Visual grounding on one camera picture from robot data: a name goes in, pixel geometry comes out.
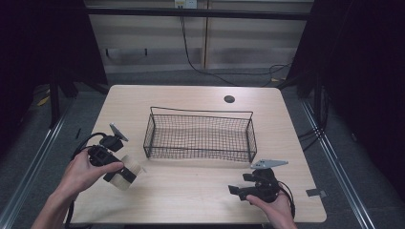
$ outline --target dark floor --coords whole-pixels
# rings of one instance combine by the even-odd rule
[[[249,70],[258,73],[260,70]],[[228,81],[239,86],[259,87],[268,82],[268,75],[222,75]],[[229,86],[212,75],[202,75],[193,71],[172,71],[156,73],[111,74],[110,84],[151,84],[151,85],[202,85]],[[275,86],[280,82],[270,82]],[[69,157],[80,141],[81,136],[89,135],[96,123],[105,95],[94,92],[86,86],[78,85],[80,93],[67,112],[60,133],[41,168],[31,191],[19,211],[12,228],[29,228],[48,194],[52,192],[61,178]],[[297,98],[294,87],[282,90],[291,120],[297,135],[311,129],[301,101]],[[19,130],[19,135],[7,150],[0,162],[0,209],[5,209],[14,194],[19,181],[25,175],[35,157],[50,124],[50,103],[42,107],[36,102],[42,93],[36,94],[34,102],[26,114]],[[61,107],[65,108],[70,99],[61,96]],[[352,185],[364,202],[375,228],[405,228],[405,206],[390,183],[375,169],[364,148],[352,140],[352,133],[344,120],[330,107],[327,136],[340,162],[343,164]],[[308,146],[314,138],[302,141]],[[317,188],[328,196],[323,198],[328,218],[323,223],[298,223],[299,228],[361,228],[345,193],[331,169],[322,147],[313,144],[305,151],[310,170]],[[95,225],[94,228],[207,228],[208,226],[174,225]],[[254,225],[209,225],[209,228],[258,228]]]

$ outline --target wire basket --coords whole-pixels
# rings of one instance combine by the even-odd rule
[[[154,114],[157,110],[163,114]],[[248,117],[229,117],[231,114]],[[148,158],[252,162],[257,154],[252,116],[253,112],[151,107],[143,149]]]

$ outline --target wooden table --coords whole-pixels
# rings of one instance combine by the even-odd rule
[[[232,95],[235,102],[226,103]],[[315,184],[282,95],[277,89],[182,86],[114,86],[93,132],[110,134],[114,122],[129,138],[117,158],[134,156],[142,172],[127,191],[100,179],[75,202],[73,223],[266,223],[258,208],[229,194],[228,185],[249,187],[248,162],[220,159],[148,159],[142,148],[150,107],[187,110],[252,111],[258,154],[263,159],[287,160],[273,168],[291,189],[299,222],[322,222],[326,213],[319,197],[306,190]]]

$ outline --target human hand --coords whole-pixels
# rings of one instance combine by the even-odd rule
[[[291,209],[289,207],[288,197],[282,191],[278,197],[271,203],[262,201],[261,199],[248,195],[246,200],[251,204],[262,209],[271,225],[276,229],[292,229],[297,228],[294,219],[292,218]]]
[[[80,192],[90,188],[101,176],[120,170],[123,166],[122,162],[113,162],[100,167],[93,166],[89,161],[87,149],[83,150],[69,163],[55,191],[75,199]]]

